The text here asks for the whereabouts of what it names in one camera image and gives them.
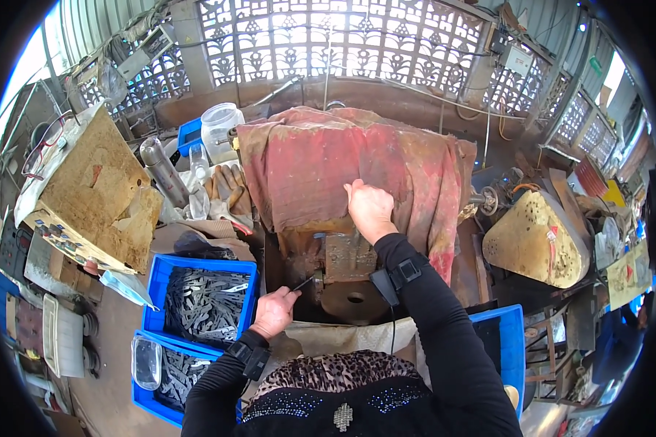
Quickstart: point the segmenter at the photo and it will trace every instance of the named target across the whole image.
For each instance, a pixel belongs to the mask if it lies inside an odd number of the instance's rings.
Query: plastic bottle
[[[190,170],[202,185],[211,176],[209,159],[206,157],[206,148],[202,143],[190,145]]]

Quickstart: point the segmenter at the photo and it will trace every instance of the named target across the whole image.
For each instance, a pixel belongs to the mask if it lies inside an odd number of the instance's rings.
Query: blue plastic crate
[[[158,338],[155,338],[148,333],[144,331],[139,331],[137,330],[133,334],[134,336],[142,336],[144,338],[147,338],[149,340],[153,340],[157,343],[159,343],[163,347],[167,347],[168,349],[174,350],[175,352],[182,353],[185,355],[190,355],[191,357],[195,358],[201,358],[201,359],[207,359],[209,361],[216,361],[218,358],[217,355],[214,354],[205,354],[201,353],[199,351],[195,350],[189,350],[185,349],[183,347],[179,347],[173,344],[166,343],[165,341],[161,341]],[[131,378],[131,401],[135,406],[138,406],[142,408],[143,410],[151,413],[152,415],[165,420],[169,424],[173,424],[178,428],[183,427],[183,413],[174,410],[170,407],[167,407],[163,405],[162,403],[159,403],[155,397],[153,397],[153,391],[142,389],[139,387],[134,381],[133,378]],[[236,422],[241,423],[241,418],[243,416],[243,413],[241,412],[241,400],[238,399],[238,403],[236,404]]]
[[[472,314],[472,322],[500,317],[501,333],[501,379],[504,385],[512,385],[518,389],[520,402],[516,408],[518,419],[523,414],[523,399],[525,398],[525,326],[523,324],[523,307],[510,305],[497,310],[489,310]]]
[[[190,145],[201,144],[201,118],[184,123],[177,130],[177,150],[184,157],[190,155]]]
[[[170,274],[173,271],[173,267],[200,268],[210,271],[228,271],[233,273],[250,274],[247,290],[245,290],[243,310],[241,310],[241,315],[238,318],[237,340],[240,338],[243,331],[248,329],[253,319],[255,301],[257,300],[257,264],[250,261],[182,258],[175,257],[175,255],[161,254],[155,255],[153,258],[153,264],[151,266],[148,280],[148,294],[151,297],[153,305],[160,308],[160,310],[154,311],[150,307],[144,307],[141,330],[147,332],[153,338],[158,338],[165,343],[177,345],[201,353],[220,356],[224,353],[220,348],[205,345],[203,343],[196,343],[163,331],[163,326],[165,325],[165,295],[168,292],[168,282],[170,281]]]

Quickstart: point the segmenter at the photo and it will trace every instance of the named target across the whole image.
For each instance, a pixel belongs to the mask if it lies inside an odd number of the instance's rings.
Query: red cloth
[[[361,178],[394,197],[397,228],[449,283],[476,145],[351,108],[299,106],[237,131],[247,187],[268,229],[316,229],[344,217],[343,184]]]

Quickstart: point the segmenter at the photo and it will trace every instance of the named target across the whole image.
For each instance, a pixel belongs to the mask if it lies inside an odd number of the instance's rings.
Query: eyeglasses
[[[66,125],[68,119],[73,118],[75,122],[80,125],[78,118],[75,117],[75,114],[72,110],[66,111],[60,117],[56,118],[49,127],[46,128],[44,135],[41,137],[41,141],[36,147],[27,155],[24,165],[22,166],[22,175],[25,178],[34,178],[36,180],[44,180],[42,176],[39,176],[37,173],[42,168],[44,160],[44,147],[53,147],[54,145],[59,145],[59,149],[63,149],[66,146],[65,138],[61,139],[63,135],[63,127]]]

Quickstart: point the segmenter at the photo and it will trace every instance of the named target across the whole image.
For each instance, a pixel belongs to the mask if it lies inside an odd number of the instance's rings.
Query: wrist strap device
[[[397,292],[405,284],[418,279],[422,275],[420,268],[428,265],[428,263],[428,258],[419,252],[415,256],[400,262],[393,270],[382,268],[371,273],[369,280],[390,306],[396,306],[399,304]]]
[[[255,347],[250,349],[242,341],[233,343],[227,351],[232,357],[235,357],[239,362],[245,364],[243,376],[251,380],[257,381],[260,379],[263,369],[270,359],[270,350],[265,347]]]

